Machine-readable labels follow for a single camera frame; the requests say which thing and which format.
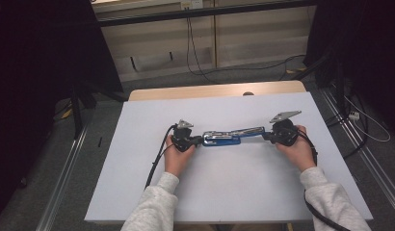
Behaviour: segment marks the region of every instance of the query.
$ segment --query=white paper sheet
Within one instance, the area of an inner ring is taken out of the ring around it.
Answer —
[[[372,218],[356,183],[308,92],[126,102],[86,221],[124,222],[138,204],[167,129],[180,118],[195,124],[192,135],[264,126],[280,112],[304,125],[331,182],[344,186],[364,218]],[[151,185],[164,171],[164,157]],[[284,222],[311,219],[303,202],[300,172],[262,138],[197,149],[175,194],[179,222]]]

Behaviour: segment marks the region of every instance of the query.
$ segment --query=metal rail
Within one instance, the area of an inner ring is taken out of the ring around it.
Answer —
[[[330,92],[326,92],[324,90],[321,90],[321,94],[323,94],[332,112],[335,115],[338,115],[338,120],[341,120],[342,115],[339,114],[339,111],[336,109],[335,97]],[[363,140],[362,136],[358,133],[354,125],[348,120],[341,122],[341,125],[354,147],[357,147],[358,144]],[[367,146],[364,146],[359,150],[359,155],[377,181],[378,185],[381,187],[383,193],[386,195],[387,200],[395,210],[395,184],[386,174],[378,160]]]
[[[53,226],[54,219],[56,218],[57,212],[59,211],[59,207],[65,195],[71,172],[74,170],[75,162],[80,153],[84,139],[87,135],[87,130],[89,128],[90,122],[92,121],[92,115],[93,110],[90,110],[88,116],[86,117],[86,123],[84,124],[81,133],[72,144],[71,150],[68,154],[65,166],[63,167],[59,180],[57,181],[56,187],[51,194],[50,200],[47,202],[46,208],[41,216],[39,225],[36,229],[37,231],[50,231],[51,227]]]
[[[153,14],[137,15],[137,16],[102,18],[99,19],[97,22],[82,23],[82,25],[110,27],[110,26],[136,24],[136,23],[144,23],[144,22],[152,22],[152,21],[174,20],[174,19],[188,18],[188,17],[202,17],[202,16],[222,15],[222,14],[231,14],[231,13],[261,12],[261,11],[289,9],[289,8],[298,8],[298,7],[309,7],[309,6],[317,5],[317,3],[318,0],[286,0],[286,1],[247,4],[247,5],[238,5],[238,6],[229,6],[229,7],[204,8],[204,9],[169,12],[169,13],[153,13]]]

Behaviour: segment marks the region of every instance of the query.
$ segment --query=hand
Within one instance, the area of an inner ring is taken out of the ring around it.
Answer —
[[[189,159],[191,159],[191,157],[194,155],[196,148],[194,145],[192,145],[188,150],[180,152],[173,145],[171,136],[167,136],[166,144],[169,148],[164,153],[165,171],[179,178],[180,173],[182,173],[186,165],[188,165]]]
[[[305,127],[297,125],[300,131],[306,134]],[[276,143],[276,149],[283,152],[288,160],[291,161],[301,172],[309,169],[310,167],[316,167],[312,158],[312,151],[309,143],[302,137],[298,136],[296,142],[292,146],[284,146],[280,143]]]

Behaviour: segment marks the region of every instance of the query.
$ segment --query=electrical outlet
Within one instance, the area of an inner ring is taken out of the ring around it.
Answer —
[[[180,2],[180,10],[191,10],[192,9],[192,2],[191,1],[182,1]]]
[[[359,120],[359,113],[357,113],[357,112],[350,112],[349,118],[353,119],[353,120]]]
[[[202,9],[203,8],[203,0],[192,0],[192,9]]]

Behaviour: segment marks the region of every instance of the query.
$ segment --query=person's left hand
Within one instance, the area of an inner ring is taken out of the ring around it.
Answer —
[[[195,146],[192,145],[188,150],[181,152],[173,145],[171,135],[167,136],[166,144],[168,149],[165,151],[165,171],[179,178],[180,173],[188,165],[189,159],[195,153]]]

